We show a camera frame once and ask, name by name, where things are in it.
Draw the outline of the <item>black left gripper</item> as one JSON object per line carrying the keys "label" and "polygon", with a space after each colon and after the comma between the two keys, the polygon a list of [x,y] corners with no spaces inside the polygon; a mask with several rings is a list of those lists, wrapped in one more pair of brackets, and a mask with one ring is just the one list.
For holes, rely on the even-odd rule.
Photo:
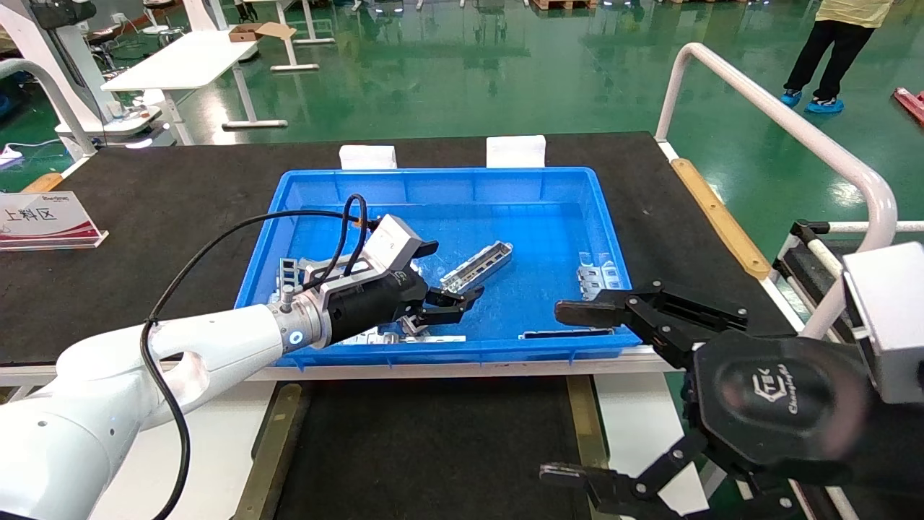
{"label": "black left gripper", "polygon": [[462,293],[430,287],[411,267],[362,282],[357,282],[354,276],[343,283],[336,279],[326,283],[331,329],[327,345],[397,319],[406,336],[419,337],[430,326],[459,323],[483,293],[482,285]]}

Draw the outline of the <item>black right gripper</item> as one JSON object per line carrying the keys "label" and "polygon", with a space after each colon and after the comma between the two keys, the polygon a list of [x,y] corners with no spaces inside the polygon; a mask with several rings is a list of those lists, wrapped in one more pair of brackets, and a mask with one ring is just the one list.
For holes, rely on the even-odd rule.
{"label": "black right gripper", "polygon": [[[625,326],[668,365],[689,369],[695,428],[639,477],[588,465],[547,463],[540,480],[580,488],[598,513],[633,519],[792,519],[785,494],[754,493],[733,511],[680,514],[660,491],[705,454],[732,474],[766,474],[816,486],[857,477],[857,452],[876,402],[867,368],[847,346],[812,338],[743,333],[741,304],[654,280],[636,290],[600,290],[591,300],[558,300],[561,324]],[[720,333],[695,351],[677,321]]]}

